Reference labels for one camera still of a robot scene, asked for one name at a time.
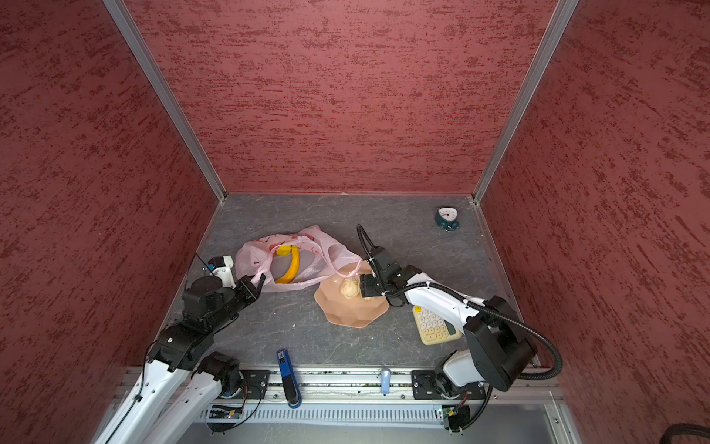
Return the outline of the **beige fake ginger root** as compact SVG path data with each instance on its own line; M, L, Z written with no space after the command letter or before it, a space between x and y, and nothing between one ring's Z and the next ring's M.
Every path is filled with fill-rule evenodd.
M348 299L359 299L362 297L360 277L351 277L342 281L339 291L341 295Z

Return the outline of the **pink translucent plastic bag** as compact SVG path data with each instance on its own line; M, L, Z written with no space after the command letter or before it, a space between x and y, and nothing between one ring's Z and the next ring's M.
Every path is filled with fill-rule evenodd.
M290 259L277 256L281 245L293 245L300 249L301 265L294 281L277 284L288 269ZM302 229L297 233L273 234L258 240L246 242L234 256L236 277L249 276L255 283L261 274L266 275L264 292L297 292L321 283L341 268L355 265L349 276L355 275L364 259L351 252L344 244L322 231L317 225Z

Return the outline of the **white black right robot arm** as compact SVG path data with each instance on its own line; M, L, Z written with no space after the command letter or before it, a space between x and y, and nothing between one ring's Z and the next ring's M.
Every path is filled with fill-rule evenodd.
M366 296L423 308L465 337L467 348L435 367L436 390L443 396L452 399L467 385L479 383L507 391L537 355L532 334L520 326L506 300L451 290L415 266L402 268L382 247L367 247L365 258L372 270L362 284Z

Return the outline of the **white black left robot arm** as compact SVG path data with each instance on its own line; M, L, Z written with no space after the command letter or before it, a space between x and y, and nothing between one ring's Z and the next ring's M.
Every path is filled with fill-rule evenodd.
M99 443L175 443L219 398L246 405L240 363L212 351L214 338L257 302L266 278L233 280L230 271L196 279L182 294L181 320L149 346L142 373L97 438Z

